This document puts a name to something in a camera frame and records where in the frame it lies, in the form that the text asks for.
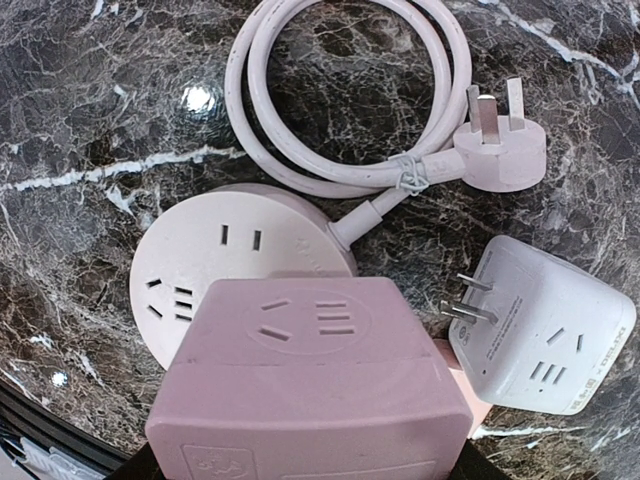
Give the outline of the pink cube socket adapter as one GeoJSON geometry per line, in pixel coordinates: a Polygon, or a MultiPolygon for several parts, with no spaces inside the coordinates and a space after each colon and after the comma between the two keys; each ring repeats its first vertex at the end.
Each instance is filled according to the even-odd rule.
{"type": "Polygon", "coordinates": [[[146,436],[169,479],[445,479],[472,423],[391,280],[220,280],[146,436]]]}

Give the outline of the pink round power socket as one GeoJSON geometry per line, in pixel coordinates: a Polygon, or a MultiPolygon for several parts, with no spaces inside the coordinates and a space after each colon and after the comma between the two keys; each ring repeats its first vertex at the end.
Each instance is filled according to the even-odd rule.
{"type": "Polygon", "coordinates": [[[160,215],[135,251],[129,277],[138,331],[169,368],[209,286],[220,279],[354,276],[353,254],[309,201],[257,183],[223,186],[160,215]]]}

